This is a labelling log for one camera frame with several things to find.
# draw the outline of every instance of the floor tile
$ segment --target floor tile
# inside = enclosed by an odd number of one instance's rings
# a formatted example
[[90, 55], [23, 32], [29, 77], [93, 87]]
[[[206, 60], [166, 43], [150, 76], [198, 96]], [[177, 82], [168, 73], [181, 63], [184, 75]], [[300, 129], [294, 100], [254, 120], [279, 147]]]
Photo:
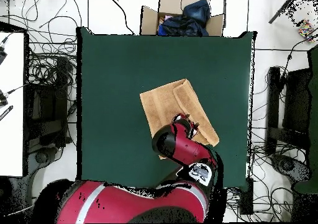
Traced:
[[236, 222], [237, 216], [236, 216], [237, 210], [235, 210], [235, 213], [232, 209], [227, 208], [224, 213], [223, 222]]
[[[77, 130], [75, 124], [69, 124], [71, 137], [75, 144], [77, 144]], [[56, 159], [61, 155], [61, 151], [57, 153]], [[38, 197], [42, 189], [47, 184], [56, 181], [58, 179], [68, 179], [74, 181], [77, 172], [77, 151], [73, 143], [68, 144], [64, 150], [62, 158], [56, 162], [53, 162], [46, 168], [40, 169], [35, 177], [32, 188], [32, 196]]]
[[[142, 6], [158, 10], [158, 0], [115, 0], [127, 18], [128, 27], [139, 35]], [[132, 34], [122, 10], [112, 0], [89, 0], [89, 29], [94, 34]]]
[[8, 15], [8, 1], [7, 0], [0, 0], [0, 21], [7, 23], [7, 16]]
[[[88, 24], [88, 1], [75, 1], [11, 0], [10, 14], [19, 16], [12, 16], [11, 24], [19, 27], [26, 27], [25, 24], [27, 24], [28, 27], [30, 27], [30, 42], [62, 43], [65, 40], [76, 40], [76, 26], [87, 26]], [[22, 14], [24, 18], [27, 17], [29, 20], [34, 21], [24, 22]], [[56, 14], [57, 17], [61, 17], [53, 19], [50, 23], [47, 23], [54, 18]], [[38, 52], [38, 50], [41, 50], [41, 44], [37, 45], [36, 52]]]
[[248, 0], [226, 0], [226, 18], [223, 36], [238, 37], [247, 30]]
[[[304, 40], [286, 13], [279, 16], [272, 24], [268, 23], [284, 2], [285, 0], [250, 0], [248, 30], [258, 32], [255, 48], [290, 50], [295, 44]], [[312, 18], [311, 21], [315, 23], [315, 26], [318, 25], [317, 19], [313, 19], [318, 17], [318, 12], [314, 12], [312, 5], [304, 3], [296, 9], [298, 10], [294, 13], [296, 23], [302, 19]], [[300, 43], [295, 49], [308, 50], [316, 44], [317, 42], [309, 43], [306, 41]]]
[[224, 0], [210, 0], [211, 16], [223, 14]]

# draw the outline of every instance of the green table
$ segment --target green table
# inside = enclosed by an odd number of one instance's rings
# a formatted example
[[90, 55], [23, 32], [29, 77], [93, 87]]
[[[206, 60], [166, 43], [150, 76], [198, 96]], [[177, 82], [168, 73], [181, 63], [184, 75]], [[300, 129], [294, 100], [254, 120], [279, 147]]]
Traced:
[[308, 85], [311, 92], [311, 111], [309, 121], [309, 166], [312, 177], [308, 181], [298, 182], [294, 188], [302, 194], [318, 194], [318, 45], [308, 51], [309, 69], [312, 79]]
[[139, 94], [189, 79], [220, 143], [224, 187], [245, 185], [253, 32], [240, 38], [90, 35], [82, 61], [82, 179], [151, 187], [177, 168], [160, 160]]

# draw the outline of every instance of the tangled wires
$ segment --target tangled wires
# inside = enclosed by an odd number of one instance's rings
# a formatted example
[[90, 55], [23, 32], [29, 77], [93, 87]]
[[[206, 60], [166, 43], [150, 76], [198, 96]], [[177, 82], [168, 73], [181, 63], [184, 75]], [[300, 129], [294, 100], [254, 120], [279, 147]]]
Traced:
[[[289, 144], [277, 144], [277, 150], [275, 153], [283, 155], [288, 154], [291, 150], [297, 150], [297, 153], [295, 156], [291, 156], [292, 158], [297, 158], [299, 153], [302, 153], [305, 158], [305, 152], [302, 149], [296, 148], [293, 145]], [[253, 204], [257, 205], [259, 207], [260, 205], [262, 207], [266, 207], [265, 209], [261, 210], [254, 210], [252, 215], [240, 215], [239, 212], [239, 200], [240, 195], [242, 193], [241, 189], [239, 188], [228, 188], [227, 189], [227, 209], [231, 210], [234, 215], [237, 217], [237, 221], [241, 220], [243, 222], [283, 222], [288, 221], [291, 217], [292, 213], [292, 204], [290, 203], [290, 200], [284, 200], [281, 203], [279, 203], [275, 198], [274, 194], [278, 190], [283, 190], [287, 193], [290, 193], [293, 195], [292, 191], [286, 187], [277, 187], [272, 190], [269, 189], [267, 184], [264, 182], [264, 179], [266, 177], [265, 168], [263, 169], [262, 166], [264, 164], [269, 165], [269, 169], [271, 168], [271, 160], [270, 160], [269, 154], [265, 152], [265, 148], [262, 145], [253, 145], [252, 144], [252, 158], [250, 162], [250, 169], [249, 169], [249, 177], [253, 178], [254, 181], [254, 189], [259, 189], [261, 184], [266, 189], [266, 195], [257, 195], [257, 193], [254, 192], [254, 198], [253, 198]], [[262, 176], [257, 176], [253, 172], [253, 168], [259, 168], [260, 172], [263, 173]]]
[[[35, 26], [30, 26], [31, 23], [39, 19], [38, 5], [41, 0], [24, 0], [21, 9], [20, 16], [15, 14], [9, 14], [8, 21], [17, 22], [16, 25], [22, 24], [27, 29], [29, 35], [29, 72], [27, 73], [26, 83], [40, 84], [41, 86], [50, 86], [55, 91], [55, 97], [57, 99], [66, 99], [69, 102], [68, 108], [71, 107], [74, 102], [73, 89], [77, 87], [76, 80], [76, 48], [77, 38], [76, 35], [55, 33], [51, 31], [52, 23], [60, 23], [61, 19], [69, 20], [69, 25], [74, 25], [74, 32], [78, 26], [82, 26], [82, 17], [76, 0], [73, 0], [73, 5], [76, 6], [79, 17], [79, 24], [70, 16], [59, 16], [59, 13], [65, 8], [68, 0], [63, 2], [63, 5], [59, 7], [57, 13], [42, 24], [38, 29]], [[30, 18], [30, 13], [34, 11], [35, 16]], [[61, 42], [54, 42], [53, 39], [59, 37]]]

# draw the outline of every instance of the tan towel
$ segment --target tan towel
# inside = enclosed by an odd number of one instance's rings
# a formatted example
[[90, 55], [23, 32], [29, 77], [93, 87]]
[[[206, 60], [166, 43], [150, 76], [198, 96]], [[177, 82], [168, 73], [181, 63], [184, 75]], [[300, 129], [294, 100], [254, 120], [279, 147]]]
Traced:
[[213, 129], [199, 99], [187, 79], [160, 86], [140, 94], [152, 137], [164, 125], [171, 123], [175, 115], [189, 114], [189, 119], [199, 123], [199, 131], [193, 140], [203, 145], [216, 146], [219, 137]]

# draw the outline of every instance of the black border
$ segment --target black border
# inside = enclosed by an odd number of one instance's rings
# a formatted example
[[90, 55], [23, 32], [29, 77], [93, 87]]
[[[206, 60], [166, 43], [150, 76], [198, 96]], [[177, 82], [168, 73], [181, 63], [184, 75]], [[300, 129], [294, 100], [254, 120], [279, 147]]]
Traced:
[[76, 102], [77, 102], [77, 172], [76, 180], [80, 181], [82, 178], [82, 46], [83, 38], [81, 34], [82, 27], [76, 28], [76, 38], [77, 38], [77, 52], [76, 52]]
[[[0, 31], [1, 32], [23, 32], [24, 34], [24, 66], [23, 66], [23, 85], [25, 85], [27, 82], [27, 79], [29, 79], [29, 35], [27, 33], [26, 29], [23, 29], [21, 27], [11, 25], [5, 22], [0, 22]], [[27, 157], [28, 157], [28, 150], [29, 150], [29, 133], [27, 128], [27, 92], [26, 88], [23, 87], [23, 160], [22, 160], [22, 176], [26, 176], [28, 174], [28, 164], [27, 164]]]

